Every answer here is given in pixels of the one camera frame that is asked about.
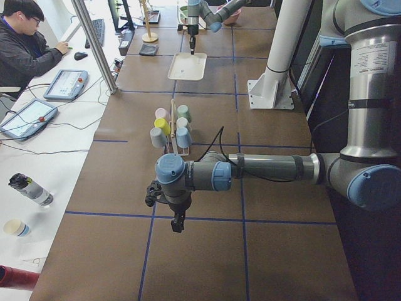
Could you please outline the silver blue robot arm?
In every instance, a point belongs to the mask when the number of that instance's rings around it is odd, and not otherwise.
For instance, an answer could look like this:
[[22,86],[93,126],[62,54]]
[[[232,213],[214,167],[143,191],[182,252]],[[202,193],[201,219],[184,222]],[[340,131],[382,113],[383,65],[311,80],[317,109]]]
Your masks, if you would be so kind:
[[227,191],[232,178],[244,176],[322,183],[369,211],[400,202],[400,169],[389,136],[400,75],[400,2],[325,1],[320,44],[351,47],[346,146],[339,153],[308,156],[206,151],[198,161],[185,161],[163,155],[145,202],[170,207],[174,232],[184,229],[193,191]]
[[186,26],[187,32],[190,36],[190,54],[195,54],[196,36],[199,34],[199,18],[203,19],[209,29],[215,33],[221,29],[222,23],[226,19],[242,8],[245,4],[250,3],[251,1],[246,0],[229,1],[223,5],[222,8],[213,13],[206,1],[188,1]]

